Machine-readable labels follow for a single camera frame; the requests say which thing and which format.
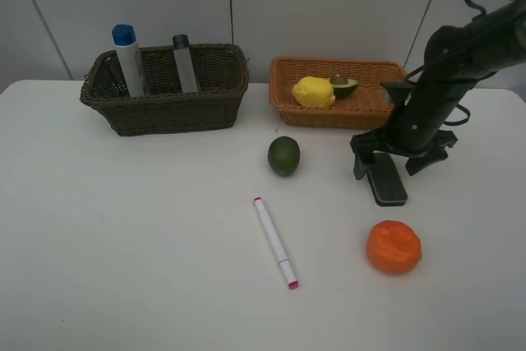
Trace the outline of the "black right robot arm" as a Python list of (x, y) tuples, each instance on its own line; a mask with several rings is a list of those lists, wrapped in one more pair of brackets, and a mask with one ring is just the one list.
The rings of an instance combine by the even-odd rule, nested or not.
[(382, 83), (394, 108), (387, 122), (350, 141), (356, 179), (375, 164), (375, 152), (407, 158), (411, 175), (447, 158), (457, 137), (441, 130), (479, 81), (525, 61), (525, 0), (479, 15), (462, 28), (443, 26), (429, 39), (416, 81)]

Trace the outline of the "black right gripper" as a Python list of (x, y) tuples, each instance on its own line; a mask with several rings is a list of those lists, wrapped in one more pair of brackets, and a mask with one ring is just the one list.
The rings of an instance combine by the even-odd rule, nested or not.
[(451, 131), (439, 130), (423, 148), (410, 148), (399, 142), (384, 127), (352, 137), (350, 147), (355, 154), (353, 174), (356, 180), (365, 177), (375, 165), (375, 151), (409, 158), (405, 168), (409, 175), (415, 175), (425, 168), (448, 158), (446, 148), (452, 148), (458, 141)]

